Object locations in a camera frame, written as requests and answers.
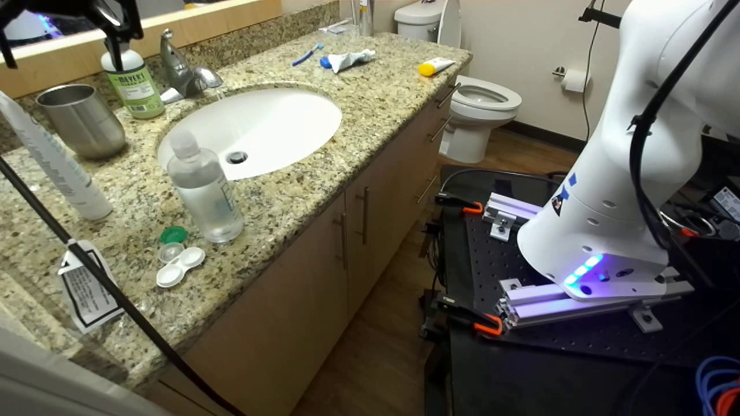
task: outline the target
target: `bathroom sink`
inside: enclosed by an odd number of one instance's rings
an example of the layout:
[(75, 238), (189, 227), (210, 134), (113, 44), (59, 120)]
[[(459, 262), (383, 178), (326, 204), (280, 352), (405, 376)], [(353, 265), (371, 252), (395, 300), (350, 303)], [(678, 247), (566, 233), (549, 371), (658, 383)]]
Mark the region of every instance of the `bathroom sink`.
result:
[(174, 155), (169, 141), (190, 130), (218, 155), (226, 179), (251, 178), (293, 164), (322, 147), (339, 128), (342, 112), (306, 90), (269, 88), (216, 101), (180, 121), (162, 140), (163, 168)]

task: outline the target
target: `cabinet handle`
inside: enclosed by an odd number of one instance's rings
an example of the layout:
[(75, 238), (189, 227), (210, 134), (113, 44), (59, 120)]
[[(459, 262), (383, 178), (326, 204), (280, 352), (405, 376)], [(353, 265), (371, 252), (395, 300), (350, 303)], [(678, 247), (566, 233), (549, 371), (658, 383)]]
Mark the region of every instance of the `cabinet handle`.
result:
[(355, 198), (363, 202), (363, 230), (357, 231), (357, 234), (363, 236), (363, 245), (368, 243), (368, 214), (370, 213), (370, 187), (363, 189), (362, 195), (355, 195)]
[(431, 188), (431, 185), (436, 180), (437, 180), (437, 175), (435, 175), (432, 179), (427, 179), (427, 181), (429, 181), (429, 185), (426, 186), (426, 189), (424, 189), (424, 192), (422, 192), (421, 196), (414, 195), (414, 198), (417, 198), (417, 204), (420, 203), (422, 199), (424, 199), (424, 195), (426, 195), (426, 193), (429, 192), (429, 188)]
[(449, 117), (447, 117), (447, 118), (443, 118), (444, 123), (442, 123), (442, 126), (440, 127), (440, 129), (437, 130), (437, 132), (435, 134), (433, 134), (433, 135), (431, 135), (431, 134), (428, 134), (427, 135), (427, 136), (429, 136), (429, 143), (434, 143), (434, 141), (437, 140), (437, 136), (439, 136), (440, 133), (442, 131), (444, 131), (445, 127), (447, 127), (447, 124), (449, 124), (449, 122), (450, 122), (451, 119), (452, 119), (452, 116), (451, 115)]
[(347, 213), (342, 212), (342, 215), (338, 220), (333, 220), (334, 224), (337, 224), (342, 232), (342, 257), (337, 256), (342, 260), (342, 268), (347, 270), (349, 265), (349, 259), (347, 258)]
[(437, 103), (437, 108), (442, 108), (442, 106), (445, 105), (447, 100), (449, 100), (450, 97), (452, 97), (452, 94), (455, 94), (455, 91), (457, 91), (457, 89), (460, 88), (460, 85), (462, 84), (458, 82), (454, 87), (452, 87), (452, 91), (447, 93), (447, 95), (445, 95), (445, 98), (442, 98), (441, 100), (434, 100), (434, 102)]

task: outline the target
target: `green bottle cap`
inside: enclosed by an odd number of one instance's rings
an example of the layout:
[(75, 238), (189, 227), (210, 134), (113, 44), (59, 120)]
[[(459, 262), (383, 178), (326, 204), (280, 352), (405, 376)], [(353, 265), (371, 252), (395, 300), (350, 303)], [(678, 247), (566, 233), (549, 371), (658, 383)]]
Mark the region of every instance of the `green bottle cap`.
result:
[(183, 227), (178, 225), (173, 227), (167, 227), (159, 236), (159, 241), (163, 244), (167, 243), (182, 243), (187, 238), (187, 231)]

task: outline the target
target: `metal tumbler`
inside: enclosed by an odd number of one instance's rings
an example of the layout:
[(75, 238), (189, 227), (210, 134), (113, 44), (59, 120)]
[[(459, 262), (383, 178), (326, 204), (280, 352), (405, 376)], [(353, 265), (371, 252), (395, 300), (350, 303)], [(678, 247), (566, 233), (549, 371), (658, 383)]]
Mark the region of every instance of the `metal tumbler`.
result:
[(121, 122), (90, 85), (61, 85), (36, 99), (61, 140), (83, 158), (108, 158), (126, 145)]

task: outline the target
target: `blue toothbrush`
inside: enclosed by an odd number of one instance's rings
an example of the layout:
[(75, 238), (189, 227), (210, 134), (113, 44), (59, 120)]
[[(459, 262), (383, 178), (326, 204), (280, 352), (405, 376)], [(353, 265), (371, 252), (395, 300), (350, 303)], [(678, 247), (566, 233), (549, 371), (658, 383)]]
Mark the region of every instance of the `blue toothbrush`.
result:
[(301, 56), (297, 60), (293, 61), (293, 66), (295, 67), (295, 66), (301, 64), (306, 59), (311, 58), (311, 55), (314, 54), (314, 51), (316, 49), (323, 49), (323, 44), (316, 44), (316, 46), (314, 46), (310, 51), (306, 52), (306, 54), (304, 56)]

